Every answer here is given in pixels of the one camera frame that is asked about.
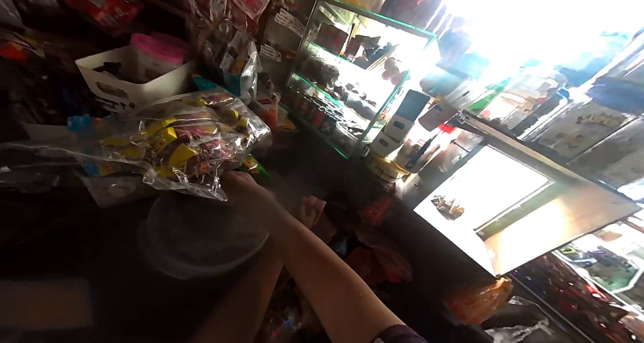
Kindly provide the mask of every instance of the bottle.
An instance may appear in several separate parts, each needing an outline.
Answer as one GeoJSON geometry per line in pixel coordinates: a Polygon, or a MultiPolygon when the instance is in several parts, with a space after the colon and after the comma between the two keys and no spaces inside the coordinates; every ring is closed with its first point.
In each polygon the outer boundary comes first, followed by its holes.
{"type": "Polygon", "coordinates": [[[498,94],[505,90],[505,87],[510,83],[511,80],[512,78],[508,77],[500,83],[490,84],[486,86],[487,92],[483,94],[481,99],[470,105],[468,110],[470,110],[474,114],[480,113],[492,100],[494,100],[495,97],[498,96],[498,94]]]}

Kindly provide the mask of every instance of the candy wrapper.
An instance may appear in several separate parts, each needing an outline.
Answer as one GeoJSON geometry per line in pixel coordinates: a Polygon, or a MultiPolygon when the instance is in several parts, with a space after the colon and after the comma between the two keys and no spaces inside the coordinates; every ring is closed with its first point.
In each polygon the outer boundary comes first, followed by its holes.
{"type": "Polygon", "coordinates": [[[96,175],[137,172],[156,189],[218,200],[227,200],[221,173],[239,167],[251,149],[270,145],[264,122],[223,89],[166,98],[87,124],[76,129],[75,142],[9,145],[63,150],[96,175]]]}

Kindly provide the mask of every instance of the yellow packet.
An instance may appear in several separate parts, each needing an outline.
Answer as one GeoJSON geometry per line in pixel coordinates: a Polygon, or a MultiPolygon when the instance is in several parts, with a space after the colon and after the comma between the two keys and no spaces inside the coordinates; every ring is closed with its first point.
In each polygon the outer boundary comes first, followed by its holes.
{"type": "Polygon", "coordinates": [[[165,148],[166,145],[174,142],[175,140],[176,132],[174,131],[174,128],[170,126],[150,138],[150,149],[152,149],[153,152],[158,153],[165,148]]]}

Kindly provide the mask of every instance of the white box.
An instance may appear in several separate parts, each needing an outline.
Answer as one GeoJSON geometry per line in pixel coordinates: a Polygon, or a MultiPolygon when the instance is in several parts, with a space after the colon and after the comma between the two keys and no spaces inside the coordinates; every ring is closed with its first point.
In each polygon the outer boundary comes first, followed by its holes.
{"type": "Polygon", "coordinates": [[[194,62],[188,62],[148,83],[135,84],[93,70],[104,62],[120,62],[120,71],[134,80],[137,74],[136,51],[133,46],[125,46],[76,60],[76,66],[90,90],[103,101],[103,108],[115,113],[141,109],[150,102],[184,93],[194,67],[194,62]]]}
{"type": "Polygon", "coordinates": [[[380,133],[375,136],[371,145],[369,145],[369,149],[380,157],[387,158],[389,153],[400,148],[401,145],[402,143],[394,141],[381,130],[380,133]]]}

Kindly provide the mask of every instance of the cardboard box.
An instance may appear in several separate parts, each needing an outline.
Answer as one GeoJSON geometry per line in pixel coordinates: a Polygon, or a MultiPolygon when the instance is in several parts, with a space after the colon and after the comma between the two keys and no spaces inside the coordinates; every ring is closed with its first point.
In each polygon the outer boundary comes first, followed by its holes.
{"type": "Polygon", "coordinates": [[[134,111],[153,101],[185,93],[194,68],[194,62],[188,62],[148,83],[135,84],[93,70],[104,62],[120,62],[123,75],[135,80],[137,53],[133,46],[125,46],[76,60],[76,66],[90,90],[103,102],[103,108],[115,113],[134,111]]]}

